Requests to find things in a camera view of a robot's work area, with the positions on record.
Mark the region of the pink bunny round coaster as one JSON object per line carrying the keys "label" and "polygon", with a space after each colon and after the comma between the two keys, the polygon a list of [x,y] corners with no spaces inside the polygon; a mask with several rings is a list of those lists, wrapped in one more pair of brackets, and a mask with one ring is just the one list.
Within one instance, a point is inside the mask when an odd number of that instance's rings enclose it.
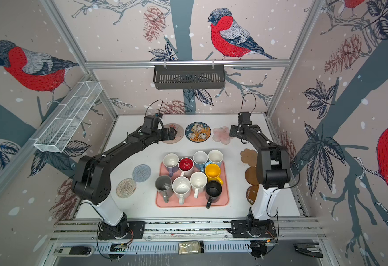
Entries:
{"label": "pink bunny round coaster", "polygon": [[165,144],[176,144],[179,141],[181,141],[183,139],[183,137],[185,136],[184,129],[179,124],[169,123],[169,124],[165,125],[165,128],[174,128],[176,130],[175,138],[173,140],[163,141],[163,143],[165,143]]}

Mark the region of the pink flower coaster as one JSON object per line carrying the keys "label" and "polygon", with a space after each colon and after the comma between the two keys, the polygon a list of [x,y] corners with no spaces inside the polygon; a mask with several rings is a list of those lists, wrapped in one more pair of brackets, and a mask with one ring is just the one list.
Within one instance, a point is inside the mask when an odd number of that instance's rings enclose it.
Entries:
{"label": "pink flower coaster", "polygon": [[224,145],[228,145],[233,137],[229,135],[230,133],[230,128],[227,126],[223,127],[216,127],[213,129],[213,141],[222,143]]}

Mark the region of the cork flower coaster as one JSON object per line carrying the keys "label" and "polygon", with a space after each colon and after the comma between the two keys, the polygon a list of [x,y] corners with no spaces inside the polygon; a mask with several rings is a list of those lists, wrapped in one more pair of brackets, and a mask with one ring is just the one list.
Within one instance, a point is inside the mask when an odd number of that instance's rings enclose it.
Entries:
{"label": "cork flower coaster", "polygon": [[241,161],[249,167],[257,166],[258,153],[256,150],[244,149],[240,152]]}

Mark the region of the blue cartoon round coaster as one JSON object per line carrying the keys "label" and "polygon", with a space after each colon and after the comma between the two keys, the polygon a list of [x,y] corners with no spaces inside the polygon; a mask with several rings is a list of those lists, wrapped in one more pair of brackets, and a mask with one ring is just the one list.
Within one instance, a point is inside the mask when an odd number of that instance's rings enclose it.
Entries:
{"label": "blue cartoon round coaster", "polygon": [[211,128],[203,122],[191,123],[185,129],[185,136],[194,143],[202,143],[211,136]]}

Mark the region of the brown round wooden coaster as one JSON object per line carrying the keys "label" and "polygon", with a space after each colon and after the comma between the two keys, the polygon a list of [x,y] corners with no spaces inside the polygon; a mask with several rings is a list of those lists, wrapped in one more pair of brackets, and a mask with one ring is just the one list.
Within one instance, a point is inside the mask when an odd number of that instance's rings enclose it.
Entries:
{"label": "brown round wooden coaster", "polygon": [[259,182],[256,175],[256,167],[249,167],[245,171],[245,179],[252,186],[258,186]]}

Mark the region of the grey woven round coaster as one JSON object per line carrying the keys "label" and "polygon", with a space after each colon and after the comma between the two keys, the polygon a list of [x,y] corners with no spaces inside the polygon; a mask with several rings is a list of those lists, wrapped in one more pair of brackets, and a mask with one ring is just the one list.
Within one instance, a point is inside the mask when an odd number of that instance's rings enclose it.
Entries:
{"label": "grey woven round coaster", "polygon": [[151,176],[151,168],[145,164],[134,168],[132,177],[135,182],[141,183],[147,181]]}

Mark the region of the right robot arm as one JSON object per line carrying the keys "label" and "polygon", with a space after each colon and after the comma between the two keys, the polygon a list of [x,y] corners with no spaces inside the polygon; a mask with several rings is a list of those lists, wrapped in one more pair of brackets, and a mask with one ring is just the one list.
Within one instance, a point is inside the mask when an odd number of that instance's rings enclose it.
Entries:
{"label": "right robot arm", "polygon": [[269,228],[270,212],[280,190],[290,182],[290,156],[287,149],[272,142],[257,125],[232,125],[231,137],[252,144],[257,151],[256,178],[259,183],[256,200],[249,209],[246,226],[253,235]]}

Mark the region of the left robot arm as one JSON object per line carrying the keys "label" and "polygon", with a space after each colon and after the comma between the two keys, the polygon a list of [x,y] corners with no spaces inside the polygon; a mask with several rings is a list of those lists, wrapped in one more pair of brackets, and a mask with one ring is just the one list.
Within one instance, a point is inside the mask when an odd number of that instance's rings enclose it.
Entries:
{"label": "left robot arm", "polygon": [[110,195],[110,174],[122,162],[160,141],[174,140],[177,130],[144,129],[139,127],[120,144],[94,157],[79,160],[73,178],[72,191],[90,204],[103,220],[102,225],[112,231],[116,238],[124,237],[128,230],[127,215],[119,209]]}

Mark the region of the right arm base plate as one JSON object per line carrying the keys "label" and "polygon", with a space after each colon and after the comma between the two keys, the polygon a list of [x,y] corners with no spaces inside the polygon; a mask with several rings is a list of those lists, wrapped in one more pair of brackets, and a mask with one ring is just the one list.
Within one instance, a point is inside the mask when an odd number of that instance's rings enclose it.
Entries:
{"label": "right arm base plate", "polygon": [[254,220],[232,220],[231,228],[228,229],[233,238],[276,238],[277,231],[271,219]]}

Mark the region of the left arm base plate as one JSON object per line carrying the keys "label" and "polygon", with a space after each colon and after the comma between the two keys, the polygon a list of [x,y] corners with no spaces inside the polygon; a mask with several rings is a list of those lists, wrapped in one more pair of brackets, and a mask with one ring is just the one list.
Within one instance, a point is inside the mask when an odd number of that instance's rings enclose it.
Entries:
{"label": "left arm base plate", "polygon": [[142,239],[145,229],[145,222],[121,222],[116,226],[110,226],[104,222],[100,223],[99,240],[134,240]]}

